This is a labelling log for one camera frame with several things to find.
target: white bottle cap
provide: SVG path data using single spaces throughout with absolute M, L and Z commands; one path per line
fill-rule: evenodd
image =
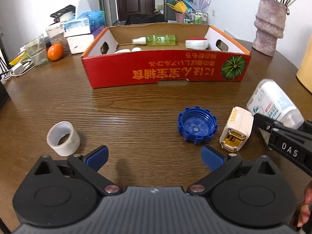
M 142 51 L 142 49 L 139 48 L 139 47 L 135 47 L 135 48 L 133 48 L 131 51 L 132 51 L 132 52 L 138 52 L 138 51 Z
M 130 53 L 130 49 L 121 49 L 115 52 L 115 54 L 119 54 L 119 53 Z
M 146 44 L 146 37 L 141 37 L 141 38 L 132 40 L 132 45 L 145 45 L 145 44 Z

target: clear glass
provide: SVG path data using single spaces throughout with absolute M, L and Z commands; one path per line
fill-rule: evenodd
M 48 62 L 46 43 L 43 34 L 27 42 L 25 44 L 25 49 L 36 67 Z

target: wooden table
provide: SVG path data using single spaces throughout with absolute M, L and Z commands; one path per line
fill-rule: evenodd
M 251 43 L 242 44 L 251 50 Z M 77 153 L 108 146 L 109 161 L 99 173 L 116 184 L 186 188 L 209 171 L 201 147 L 184 142 L 177 132 L 177 117 L 185 107 L 201 106 L 217 116 L 220 129 L 210 145 L 220 151 L 218 140 L 232 108 L 245 108 L 263 78 L 274 79 L 302 115 L 312 118 L 312 97 L 296 79 L 297 68 L 280 53 L 273 58 L 252 53 L 241 83 L 183 80 L 93 90 L 79 55 L 7 81 L 11 98 L 0 109 L 0 217 L 14 230 L 19 222 L 12 198 L 27 172 L 41 155 L 65 159 L 46 143 L 49 129 L 60 121 L 71 122 L 79 133 Z M 269 155 L 302 200 L 310 177 L 270 151 L 258 130 L 239 154 L 244 159 Z

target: textured vase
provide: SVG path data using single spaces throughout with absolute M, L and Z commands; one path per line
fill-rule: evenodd
M 252 47 L 257 51 L 273 56 L 277 39 L 284 37 L 287 7 L 274 0 L 260 0 L 255 16 L 257 33 Z

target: white tape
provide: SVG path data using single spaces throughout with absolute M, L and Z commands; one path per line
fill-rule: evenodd
M 60 139 L 67 134 L 69 134 L 68 139 L 61 145 L 58 145 Z M 71 123 L 61 121 L 50 129 L 46 136 L 46 142 L 58 155 L 67 157 L 78 149 L 80 138 Z

